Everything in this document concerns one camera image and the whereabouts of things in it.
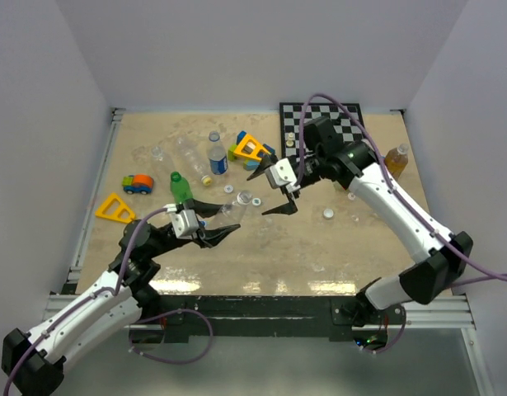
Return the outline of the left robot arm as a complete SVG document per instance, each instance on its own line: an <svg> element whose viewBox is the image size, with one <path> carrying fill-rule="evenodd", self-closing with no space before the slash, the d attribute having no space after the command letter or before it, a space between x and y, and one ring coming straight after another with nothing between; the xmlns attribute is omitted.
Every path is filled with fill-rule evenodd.
<svg viewBox="0 0 507 396"><path fill-rule="evenodd" d="M50 395L88 352L120 329L152 323L160 314L160 296L150 281L160 266L154 258L188 243L213 248L239 229L238 222L206 229L201 219L221 205L187 200L151 212L170 218L155 227L149 216L131 221L120 240L120 253L92 285L54 316L23 332L16 328L2 343L3 392L16 387L24 395Z"/></svg>

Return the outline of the green plastic bottle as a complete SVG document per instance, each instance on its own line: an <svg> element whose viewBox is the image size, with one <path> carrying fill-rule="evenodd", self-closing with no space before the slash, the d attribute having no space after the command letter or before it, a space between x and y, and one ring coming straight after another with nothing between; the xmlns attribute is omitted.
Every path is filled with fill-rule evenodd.
<svg viewBox="0 0 507 396"><path fill-rule="evenodd" d="M170 175L170 191L177 204L194 198L189 182L179 172Z"/></svg>

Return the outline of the Pepsi label clear bottle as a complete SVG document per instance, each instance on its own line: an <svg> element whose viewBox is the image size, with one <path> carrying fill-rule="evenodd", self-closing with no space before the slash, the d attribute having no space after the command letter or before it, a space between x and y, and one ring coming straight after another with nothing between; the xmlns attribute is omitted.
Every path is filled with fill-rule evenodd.
<svg viewBox="0 0 507 396"><path fill-rule="evenodd" d="M208 139L207 154L210 170L215 175L223 175L228 170L228 158L219 132L211 131Z"/></svg>

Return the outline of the clear bottle white cap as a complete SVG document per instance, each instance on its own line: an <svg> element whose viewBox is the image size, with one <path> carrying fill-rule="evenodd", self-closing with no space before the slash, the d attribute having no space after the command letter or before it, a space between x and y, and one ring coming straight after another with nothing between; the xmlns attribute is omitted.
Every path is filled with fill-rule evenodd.
<svg viewBox="0 0 507 396"><path fill-rule="evenodd" d="M228 203L221 207L209 222L209 229L240 224L252 199L253 194L250 191L239 191Z"/></svg>

